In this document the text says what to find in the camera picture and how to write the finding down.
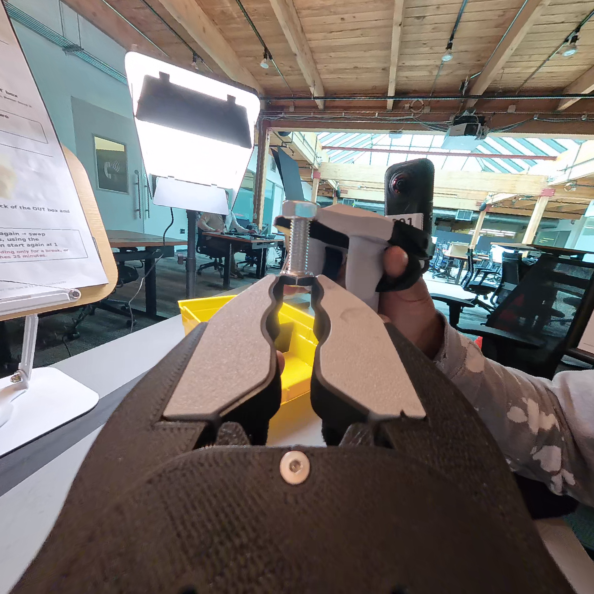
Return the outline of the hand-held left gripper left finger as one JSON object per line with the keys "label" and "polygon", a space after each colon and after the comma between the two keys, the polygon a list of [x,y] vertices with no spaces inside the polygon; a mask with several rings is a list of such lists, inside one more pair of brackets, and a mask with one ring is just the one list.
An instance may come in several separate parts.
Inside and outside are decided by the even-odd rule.
{"label": "hand-held left gripper left finger", "polygon": [[256,424],[267,424],[282,397],[275,346],[282,302],[280,278],[266,276],[201,324],[164,419],[219,424],[241,412]]}

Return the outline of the steel hex bolt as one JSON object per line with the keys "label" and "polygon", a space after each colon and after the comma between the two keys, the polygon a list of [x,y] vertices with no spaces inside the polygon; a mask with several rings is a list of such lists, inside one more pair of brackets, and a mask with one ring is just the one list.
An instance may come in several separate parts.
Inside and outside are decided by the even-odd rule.
{"label": "steel hex bolt", "polygon": [[311,217],[286,219],[282,216],[275,219],[274,223],[278,228],[282,226],[282,222],[291,223],[286,258],[280,272],[285,286],[310,287],[314,283],[315,276],[308,270],[309,229],[312,220]]}

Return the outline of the yellow plastic bin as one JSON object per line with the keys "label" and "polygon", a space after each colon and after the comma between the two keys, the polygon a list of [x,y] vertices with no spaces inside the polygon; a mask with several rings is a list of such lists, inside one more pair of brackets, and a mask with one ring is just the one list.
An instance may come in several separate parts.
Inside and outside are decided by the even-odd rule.
{"label": "yellow plastic bin", "polygon": [[[235,298],[219,295],[179,301],[182,324],[188,335],[199,323],[208,322],[215,313]],[[291,347],[283,353],[285,367],[281,375],[282,405],[309,396],[311,374],[318,341],[314,334],[314,314],[309,302],[302,298],[287,298],[278,312],[278,323],[294,323]]]}

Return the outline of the person's right forearm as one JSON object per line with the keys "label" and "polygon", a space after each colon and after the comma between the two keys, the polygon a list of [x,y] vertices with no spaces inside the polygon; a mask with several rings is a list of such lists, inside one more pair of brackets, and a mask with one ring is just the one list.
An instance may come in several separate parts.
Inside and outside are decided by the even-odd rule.
{"label": "person's right forearm", "polygon": [[593,370],[534,377],[486,358],[443,315],[437,368],[478,412],[512,471],[593,507]]}

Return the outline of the person's right hand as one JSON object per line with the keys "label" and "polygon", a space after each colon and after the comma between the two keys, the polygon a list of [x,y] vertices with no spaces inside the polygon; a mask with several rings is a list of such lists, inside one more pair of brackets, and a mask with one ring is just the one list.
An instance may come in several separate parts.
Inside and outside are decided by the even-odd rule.
{"label": "person's right hand", "polygon": [[378,314],[429,359],[434,360],[441,351],[446,320],[435,308],[423,278],[402,291],[380,293]]}

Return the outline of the dark top desk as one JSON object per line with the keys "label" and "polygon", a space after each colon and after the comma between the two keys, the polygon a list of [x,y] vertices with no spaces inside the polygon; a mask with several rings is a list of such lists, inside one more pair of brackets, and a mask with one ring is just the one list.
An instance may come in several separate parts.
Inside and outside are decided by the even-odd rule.
{"label": "dark top desk", "polygon": [[226,291],[230,289],[230,267],[234,253],[256,254],[256,272],[254,278],[261,279],[267,274],[269,250],[284,246],[284,240],[277,236],[260,236],[258,234],[238,234],[223,232],[200,232],[197,241],[198,252],[206,255],[207,248],[215,248],[220,252],[223,260],[223,276],[221,288]]}

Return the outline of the ceiling projector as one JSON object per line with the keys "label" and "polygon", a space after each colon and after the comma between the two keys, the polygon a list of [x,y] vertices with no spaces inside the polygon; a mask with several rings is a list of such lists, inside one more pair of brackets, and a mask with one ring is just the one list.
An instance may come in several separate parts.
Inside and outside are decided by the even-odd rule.
{"label": "ceiling projector", "polygon": [[484,115],[465,110],[453,117],[441,148],[449,151],[472,151],[487,137],[488,132]]}

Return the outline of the row of black office chairs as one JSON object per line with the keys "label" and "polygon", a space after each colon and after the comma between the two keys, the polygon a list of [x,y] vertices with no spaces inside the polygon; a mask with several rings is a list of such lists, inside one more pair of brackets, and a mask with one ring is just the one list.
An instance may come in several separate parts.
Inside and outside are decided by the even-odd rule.
{"label": "row of black office chairs", "polygon": [[495,292],[501,282],[501,263],[489,252],[480,252],[467,243],[438,243],[429,265],[434,279],[458,285],[476,293],[486,287],[485,295]]}

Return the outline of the studio light panel on stand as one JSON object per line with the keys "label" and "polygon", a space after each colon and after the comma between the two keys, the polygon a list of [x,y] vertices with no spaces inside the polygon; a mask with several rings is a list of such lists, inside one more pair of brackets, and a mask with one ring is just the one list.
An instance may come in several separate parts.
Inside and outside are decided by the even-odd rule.
{"label": "studio light panel on stand", "polygon": [[253,152],[260,98],[138,51],[127,52],[124,65],[144,168],[156,178],[153,203],[187,212],[193,298],[198,213],[229,214]]}

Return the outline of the tall wooden desk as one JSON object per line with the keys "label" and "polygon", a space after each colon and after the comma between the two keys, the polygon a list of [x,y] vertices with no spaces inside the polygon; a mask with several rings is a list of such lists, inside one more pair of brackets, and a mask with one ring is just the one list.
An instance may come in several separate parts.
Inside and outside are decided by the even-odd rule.
{"label": "tall wooden desk", "polygon": [[560,248],[554,246],[540,245],[540,244],[526,244],[526,243],[513,243],[513,242],[491,242],[492,245],[497,245],[503,249],[515,250],[520,252],[542,252],[558,256],[575,257],[579,260],[583,260],[585,256],[593,256],[592,251],[582,251],[577,249]]}

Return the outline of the brown top desk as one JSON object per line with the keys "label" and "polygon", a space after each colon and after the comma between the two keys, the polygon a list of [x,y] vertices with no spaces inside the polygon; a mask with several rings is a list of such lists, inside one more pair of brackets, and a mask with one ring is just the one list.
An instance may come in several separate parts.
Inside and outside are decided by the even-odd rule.
{"label": "brown top desk", "polygon": [[143,264],[145,309],[135,309],[129,305],[128,310],[132,315],[139,314],[157,321],[164,320],[165,317],[157,313],[156,263],[160,258],[173,258],[175,247],[187,248],[187,240],[126,230],[107,230],[106,233],[118,267],[118,278],[121,278],[126,263],[138,261]]}

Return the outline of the black mesh office chair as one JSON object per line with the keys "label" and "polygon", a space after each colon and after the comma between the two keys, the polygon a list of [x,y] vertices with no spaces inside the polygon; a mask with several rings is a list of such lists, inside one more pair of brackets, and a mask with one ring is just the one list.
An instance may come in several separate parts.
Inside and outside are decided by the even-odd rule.
{"label": "black mesh office chair", "polygon": [[576,354],[593,312],[593,263],[543,254],[484,324],[459,326],[470,303],[433,294],[450,309],[450,325],[482,338],[482,354],[507,367],[553,379],[561,360]]}

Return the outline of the wooden document stand white base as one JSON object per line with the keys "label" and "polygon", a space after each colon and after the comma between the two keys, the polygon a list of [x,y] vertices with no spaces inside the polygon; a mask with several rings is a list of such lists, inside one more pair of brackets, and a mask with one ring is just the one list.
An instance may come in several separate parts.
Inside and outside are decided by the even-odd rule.
{"label": "wooden document stand white base", "polygon": [[64,145],[62,149],[107,281],[89,287],[51,288],[40,294],[1,301],[2,324],[14,318],[25,319],[19,366],[1,378],[1,458],[81,418],[100,399],[96,391],[56,368],[34,368],[41,315],[100,301],[114,289],[118,276],[85,168],[73,152]]}

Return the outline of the grey door with dark window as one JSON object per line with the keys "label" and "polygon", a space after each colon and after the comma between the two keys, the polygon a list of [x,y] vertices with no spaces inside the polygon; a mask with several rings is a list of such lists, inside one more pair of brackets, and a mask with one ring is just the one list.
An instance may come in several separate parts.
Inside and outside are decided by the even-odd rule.
{"label": "grey door with dark window", "polygon": [[107,230],[144,232],[146,180],[132,119],[71,97],[76,154]]}

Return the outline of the printed instruction sheet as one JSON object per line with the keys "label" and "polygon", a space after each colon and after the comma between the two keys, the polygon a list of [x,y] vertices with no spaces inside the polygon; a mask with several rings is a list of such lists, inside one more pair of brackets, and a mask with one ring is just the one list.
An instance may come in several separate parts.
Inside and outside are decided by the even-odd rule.
{"label": "printed instruction sheet", "polygon": [[107,281],[54,126],[1,8],[1,298]]}

